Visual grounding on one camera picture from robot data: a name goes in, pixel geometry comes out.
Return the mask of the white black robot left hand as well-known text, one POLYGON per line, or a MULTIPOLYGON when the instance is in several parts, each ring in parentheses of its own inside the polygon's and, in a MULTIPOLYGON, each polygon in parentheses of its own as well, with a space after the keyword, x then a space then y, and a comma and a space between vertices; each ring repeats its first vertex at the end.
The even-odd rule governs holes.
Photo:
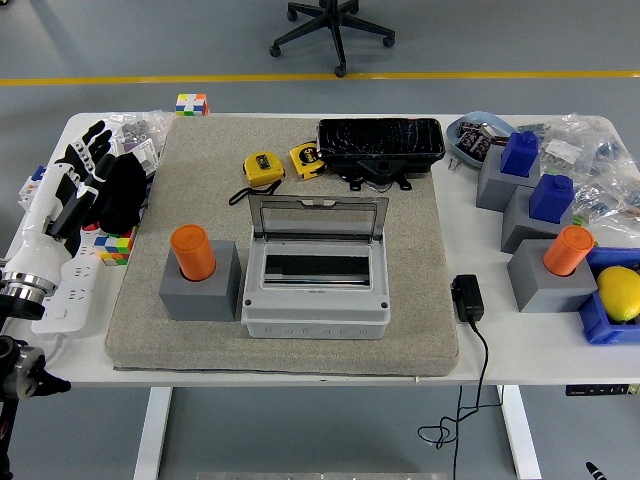
POLYGON ((115 165, 111 136, 100 120, 46 167, 22 224, 21 245, 3 270, 5 289, 44 296, 57 289, 62 266, 79 246, 80 227, 115 165))

